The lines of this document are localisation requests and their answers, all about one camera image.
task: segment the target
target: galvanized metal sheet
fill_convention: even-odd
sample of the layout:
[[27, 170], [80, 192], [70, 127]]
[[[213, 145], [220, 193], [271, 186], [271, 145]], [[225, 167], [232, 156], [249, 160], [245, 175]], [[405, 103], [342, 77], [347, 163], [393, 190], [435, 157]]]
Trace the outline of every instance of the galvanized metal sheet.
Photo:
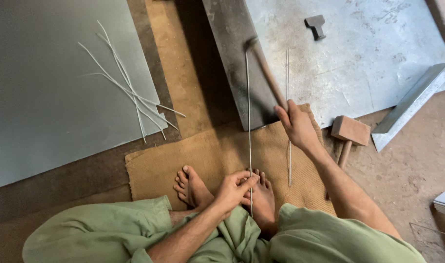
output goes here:
[[[289, 48], [291, 98], [310, 103], [322, 128], [336, 116], [396, 105], [430, 66], [445, 63], [445, 44], [424, 0], [246, 2], [280, 87]], [[326, 20], [327, 37], [319, 41], [304, 23], [314, 15]]]
[[0, 186], [142, 136], [121, 90], [102, 76], [77, 77], [100, 72], [80, 41], [126, 85], [96, 20], [139, 95], [159, 103], [126, 0], [0, 1]]

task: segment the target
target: hammer handle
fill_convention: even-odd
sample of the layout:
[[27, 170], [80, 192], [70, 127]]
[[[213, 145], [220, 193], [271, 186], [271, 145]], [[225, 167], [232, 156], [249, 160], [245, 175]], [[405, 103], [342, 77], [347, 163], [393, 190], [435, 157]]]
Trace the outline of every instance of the hammer handle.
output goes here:
[[279, 106], [281, 106], [284, 111], [289, 111], [289, 106], [287, 105], [287, 101], [281, 91], [279, 90], [278, 83], [274, 79], [273, 74], [271, 73], [270, 68], [268, 67], [268, 63], [266, 63], [265, 55], [263, 55], [263, 50], [261, 50], [261, 46], [259, 42], [257, 41], [253, 46], [253, 51], [255, 53], [255, 57], [258, 60], [258, 63], [260, 64], [261, 71], [263, 72], [263, 75], [265, 75], [266, 81], [268, 82], [268, 86], [270, 86], [271, 91], [274, 94], [274, 97], [276, 98], [276, 101], [278, 102]]
[[352, 146], [352, 141], [345, 141], [342, 147], [341, 156], [339, 157], [338, 165], [344, 170], [346, 166], [347, 157], [349, 156], [350, 147]]

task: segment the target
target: metal rod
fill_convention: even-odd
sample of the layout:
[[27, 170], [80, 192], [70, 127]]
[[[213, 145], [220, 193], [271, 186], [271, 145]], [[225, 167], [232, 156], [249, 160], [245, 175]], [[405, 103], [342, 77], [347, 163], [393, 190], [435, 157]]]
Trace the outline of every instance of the metal rod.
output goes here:
[[416, 226], [419, 226], [419, 227], [422, 227], [422, 228], [425, 228], [425, 229], [428, 229], [428, 230], [432, 230], [432, 231], [434, 231], [434, 232], [437, 232], [437, 233], [440, 233], [440, 234], [444, 234], [444, 235], [445, 235], [445, 232], [442, 232], [442, 231], [440, 231], [440, 230], [435, 230], [435, 229], [432, 229], [432, 228], [428, 228], [428, 227], [423, 226], [423, 225], [418, 225], [418, 224], [414, 224], [414, 223], [411, 223], [411, 222], [409, 222], [409, 225], [411, 226], [412, 229], [414, 229], [414, 228], [412, 227], [412, 225], [416, 225]]
[[[290, 80], [289, 80], [289, 48], [287, 48], [286, 51], [286, 57], [287, 57], [287, 62], [285, 64], [286, 66], [286, 92], [285, 92], [285, 96], [286, 96], [286, 100], [289, 100], [291, 98], [291, 87], [290, 87]], [[289, 187], [292, 186], [292, 155], [291, 155], [291, 140], [289, 140], [289, 181], [288, 181]]]
[[[251, 123], [250, 123], [250, 79], [249, 79], [249, 56], [248, 50], [245, 50], [245, 67], [247, 70], [247, 93], [248, 93], [248, 104], [249, 104], [249, 157], [250, 157], [250, 177], [252, 176], [252, 166], [251, 166]], [[250, 188], [250, 216], [253, 217], [253, 201], [252, 201], [252, 188]]]

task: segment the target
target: wooden mallet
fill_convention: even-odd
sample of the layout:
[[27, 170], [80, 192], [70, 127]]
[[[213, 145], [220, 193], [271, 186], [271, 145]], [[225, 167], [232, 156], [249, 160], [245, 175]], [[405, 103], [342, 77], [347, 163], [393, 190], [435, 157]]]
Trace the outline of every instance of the wooden mallet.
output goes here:
[[331, 135], [345, 141], [338, 161], [339, 167], [344, 170], [351, 145], [368, 145], [370, 126], [346, 116], [338, 116], [333, 122]]

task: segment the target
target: foot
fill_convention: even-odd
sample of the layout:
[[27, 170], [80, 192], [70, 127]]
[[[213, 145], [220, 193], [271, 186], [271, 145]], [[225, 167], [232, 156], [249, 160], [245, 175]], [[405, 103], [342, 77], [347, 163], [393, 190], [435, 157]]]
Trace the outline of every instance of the foot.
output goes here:
[[177, 172], [175, 181], [178, 184], [174, 185], [174, 189], [179, 193], [179, 198], [189, 206], [193, 206], [197, 212], [205, 209], [214, 199], [190, 165], [185, 165], [182, 171]]
[[[253, 219], [261, 229], [261, 235], [269, 240], [273, 237], [278, 227], [274, 216], [274, 193], [271, 182], [266, 179], [265, 173], [254, 169], [253, 172], [260, 176], [260, 180], [252, 188]], [[250, 211], [250, 192], [245, 193], [243, 204]]]

